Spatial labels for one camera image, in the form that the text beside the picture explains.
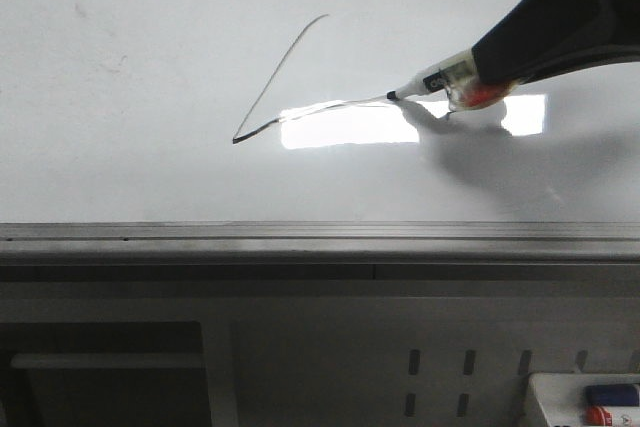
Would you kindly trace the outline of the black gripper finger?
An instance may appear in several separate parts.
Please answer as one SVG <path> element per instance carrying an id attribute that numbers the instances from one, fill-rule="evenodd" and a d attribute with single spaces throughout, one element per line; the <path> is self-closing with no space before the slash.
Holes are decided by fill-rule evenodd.
<path id="1" fill-rule="evenodd" d="M 521 0 L 472 48 L 485 84 L 639 59 L 639 0 Z"/>

